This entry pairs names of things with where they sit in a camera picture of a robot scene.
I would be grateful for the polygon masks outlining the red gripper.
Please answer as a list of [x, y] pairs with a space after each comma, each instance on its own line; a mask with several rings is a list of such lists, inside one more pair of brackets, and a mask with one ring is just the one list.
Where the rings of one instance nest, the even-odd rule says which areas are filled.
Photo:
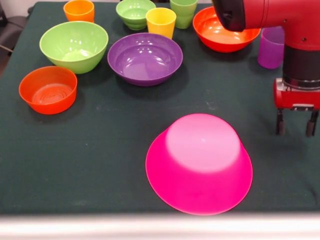
[[316, 132], [318, 111], [320, 109], [320, 90], [302, 90], [284, 84], [282, 78], [276, 78], [273, 83], [273, 99], [277, 109], [275, 134], [285, 134], [283, 109], [311, 109], [310, 119], [306, 126], [306, 136], [313, 137]]

